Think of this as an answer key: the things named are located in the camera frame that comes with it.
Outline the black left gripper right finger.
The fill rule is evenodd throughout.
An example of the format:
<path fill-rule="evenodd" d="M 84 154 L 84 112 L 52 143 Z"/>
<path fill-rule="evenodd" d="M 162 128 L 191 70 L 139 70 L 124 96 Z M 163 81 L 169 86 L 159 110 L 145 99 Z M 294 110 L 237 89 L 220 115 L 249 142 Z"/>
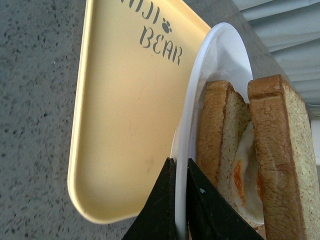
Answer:
<path fill-rule="evenodd" d="M 190 158 L 186 180 L 186 219 L 193 240 L 262 240 L 223 198 Z"/>

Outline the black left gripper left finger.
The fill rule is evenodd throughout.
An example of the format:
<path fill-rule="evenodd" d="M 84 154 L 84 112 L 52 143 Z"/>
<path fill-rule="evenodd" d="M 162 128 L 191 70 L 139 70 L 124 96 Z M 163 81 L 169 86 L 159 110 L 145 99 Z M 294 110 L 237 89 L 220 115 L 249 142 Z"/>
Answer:
<path fill-rule="evenodd" d="M 174 240 L 176 164 L 167 158 L 152 191 L 124 240 Z"/>

